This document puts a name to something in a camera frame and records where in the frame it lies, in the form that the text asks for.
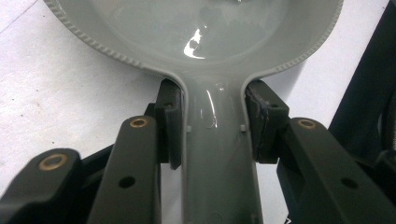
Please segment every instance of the white surface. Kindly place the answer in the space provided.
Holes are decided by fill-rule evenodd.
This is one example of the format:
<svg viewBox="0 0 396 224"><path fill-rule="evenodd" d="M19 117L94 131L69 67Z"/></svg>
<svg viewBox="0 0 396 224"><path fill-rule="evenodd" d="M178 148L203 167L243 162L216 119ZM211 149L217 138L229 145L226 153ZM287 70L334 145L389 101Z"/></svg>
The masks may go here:
<svg viewBox="0 0 396 224"><path fill-rule="evenodd" d="M339 22L305 63L265 80L291 117L326 126L388 0L345 0ZM35 155L77 149L84 158L111 145L123 120L153 102L161 79L108 59L74 37L42 1L0 0L0 194ZM274 165L258 165L265 223L287 212ZM177 179L178 171L163 171ZM163 223L177 223L177 182L164 181Z"/></svg>

